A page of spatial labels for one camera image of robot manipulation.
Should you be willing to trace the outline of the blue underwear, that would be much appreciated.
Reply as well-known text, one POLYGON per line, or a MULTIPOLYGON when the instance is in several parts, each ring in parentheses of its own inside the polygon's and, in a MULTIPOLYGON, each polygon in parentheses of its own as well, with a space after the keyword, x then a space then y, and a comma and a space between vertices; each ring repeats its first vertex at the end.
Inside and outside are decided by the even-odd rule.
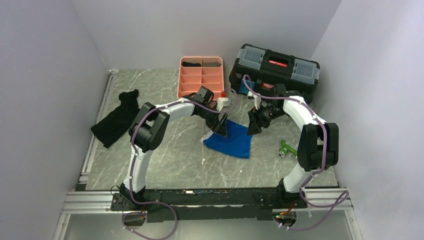
POLYGON ((227 137, 210 131, 201 138, 200 142, 207 148, 222 154, 249 159, 252 135, 247 135, 248 128, 231 120, 227 120, 226 127, 227 137))

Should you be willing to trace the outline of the black underwear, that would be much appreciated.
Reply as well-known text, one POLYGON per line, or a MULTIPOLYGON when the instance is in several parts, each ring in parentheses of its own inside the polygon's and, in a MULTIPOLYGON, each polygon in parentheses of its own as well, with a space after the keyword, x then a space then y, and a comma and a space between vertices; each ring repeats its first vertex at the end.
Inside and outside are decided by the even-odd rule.
POLYGON ((128 131, 140 110, 138 96, 138 89, 120 93, 118 96, 120 105, 90 128, 105 148, 112 146, 128 131))

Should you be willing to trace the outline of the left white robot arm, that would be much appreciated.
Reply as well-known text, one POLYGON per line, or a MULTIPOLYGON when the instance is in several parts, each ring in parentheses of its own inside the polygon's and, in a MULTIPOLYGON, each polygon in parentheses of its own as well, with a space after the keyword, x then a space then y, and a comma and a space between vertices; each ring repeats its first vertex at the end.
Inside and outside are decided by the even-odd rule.
POLYGON ((127 175, 119 187, 124 204, 131 210, 139 209, 144 201, 146 174, 151 156, 162 143, 168 124, 185 117, 198 116, 215 134, 228 136, 226 111, 219 110, 214 103, 214 93, 200 87, 190 93, 165 104, 142 105, 128 133, 130 135, 131 159, 127 175))

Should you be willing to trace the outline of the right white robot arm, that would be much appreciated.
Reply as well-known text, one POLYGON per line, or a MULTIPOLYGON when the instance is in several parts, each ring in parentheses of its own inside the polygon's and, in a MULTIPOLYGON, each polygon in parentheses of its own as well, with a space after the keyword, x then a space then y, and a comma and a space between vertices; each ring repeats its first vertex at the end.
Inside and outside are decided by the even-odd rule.
POLYGON ((299 127, 301 134, 296 150, 297 164, 282 179, 283 189, 275 194, 276 203, 287 208, 295 201, 312 177, 327 170, 339 160, 339 127, 326 122, 306 103, 297 90, 286 90, 283 84, 271 88, 271 96, 255 93, 256 103, 248 112, 247 134, 257 135, 270 126, 271 121, 287 115, 299 127))

